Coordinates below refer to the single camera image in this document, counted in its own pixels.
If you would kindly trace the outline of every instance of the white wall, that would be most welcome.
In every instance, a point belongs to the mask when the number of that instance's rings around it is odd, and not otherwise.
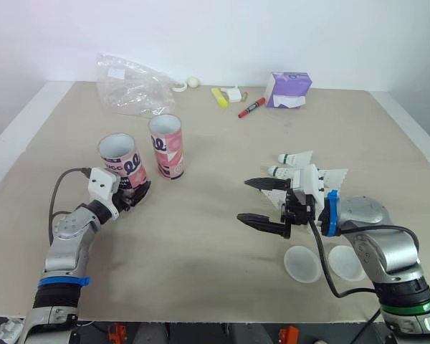
[[[205,84],[294,70],[400,95],[430,69],[430,0],[0,0],[0,132],[44,80],[95,79],[97,52]]]

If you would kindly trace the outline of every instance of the table edge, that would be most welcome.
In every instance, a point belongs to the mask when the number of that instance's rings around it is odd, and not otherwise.
[[[47,82],[0,135],[0,183],[73,85]]]

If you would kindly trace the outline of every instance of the white tissue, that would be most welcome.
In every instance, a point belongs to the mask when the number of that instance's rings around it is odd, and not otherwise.
[[[287,108],[297,108],[298,106],[304,105],[306,103],[306,97],[295,96],[295,95],[273,95],[272,100],[274,102],[274,107],[278,108],[280,105],[284,105]]]

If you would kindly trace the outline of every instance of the purple tissue box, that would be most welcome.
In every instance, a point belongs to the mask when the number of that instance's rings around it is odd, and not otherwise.
[[[264,97],[268,108],[296,108],[305,104],[312,84],[308,73],[273,72]]]

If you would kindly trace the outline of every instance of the white plastic lid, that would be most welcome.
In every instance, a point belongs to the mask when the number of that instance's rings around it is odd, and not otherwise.
[[[328,255],[328,262],[331,269],[343,280],[357,282],[366,277],[366,273],[352,247],[334,247]]]
[[[285,252],[284,265],[288,274],[301,283],[313,283],[322,275],[317,255],[304,246],[290,247]]]

